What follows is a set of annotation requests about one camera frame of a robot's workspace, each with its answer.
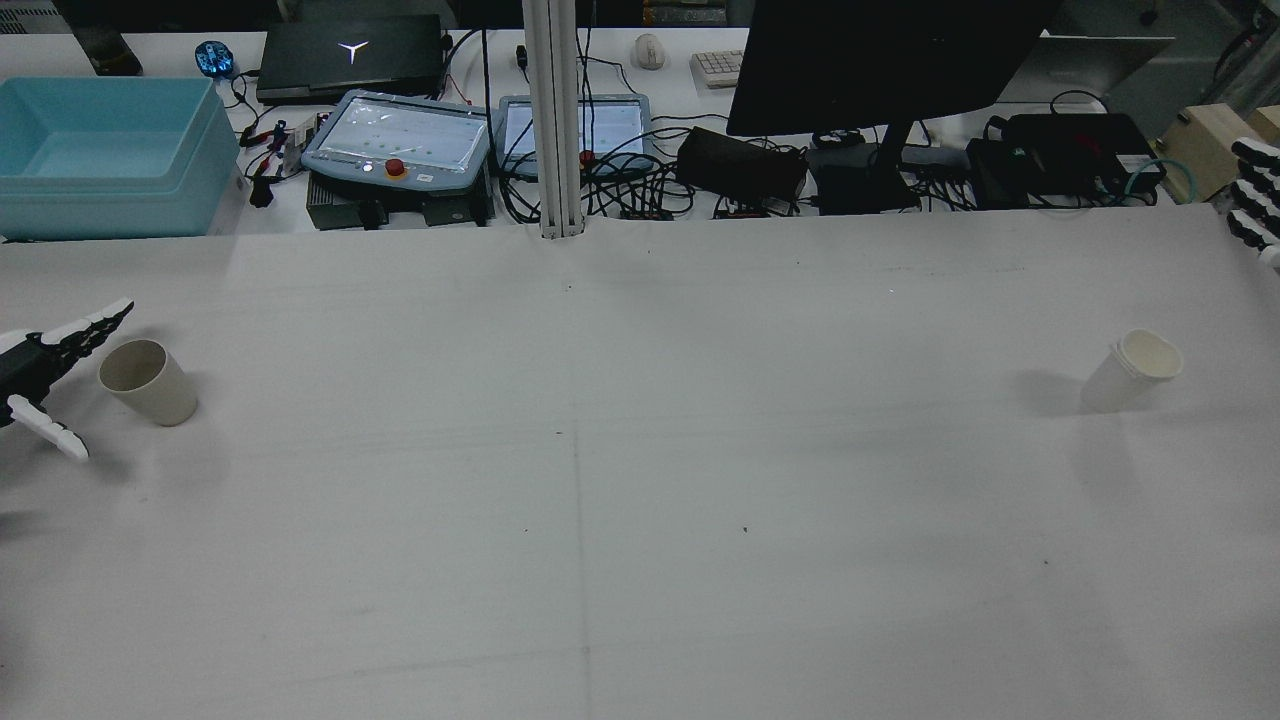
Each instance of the aluminum profile pillar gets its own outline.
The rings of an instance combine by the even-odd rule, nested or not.
[[[582,232],[573,0],[524,0],[543,237]]]

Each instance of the computer mouse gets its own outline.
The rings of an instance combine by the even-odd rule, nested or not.
[[[236,58],[225,44],[206,40],[196,46],[196,65],[211,78],[229,78],[236,74]]]
[[[663,50],[662,41],[658,40],[657,35],[646,32],[636,37],[636,46],[631,54],[631,59],[637,68],[657,70],[667,64],[667,51]]]

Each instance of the black laptop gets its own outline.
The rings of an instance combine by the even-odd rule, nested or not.
[[[276,23],[266,31],[257,100],[328,105],[356,88],[429,95],[443,63],[439,15]]]

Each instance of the laptop logo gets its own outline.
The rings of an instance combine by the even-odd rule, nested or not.
[[[343,44],[339,42],[338,47],[346,47],[347,53],[351,53],[351,64],[355,65],[356,64],[356,50],[360,50],[365,45],[369,45],[367,40],[364,41],[364,42],[361,42],[360,45],[343,45]]]

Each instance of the white paper cup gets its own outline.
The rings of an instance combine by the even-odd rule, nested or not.
[[[1089,375],[1080,398],[1096,413],[1116,413],[1181,372],[1183,355],[1171,342],[1147,329],[1129,331]]]
[[[196,388],[173,355],[154,340],[131,340],[97,368],[97,382],[157,425],[177,425],[196,411]]]

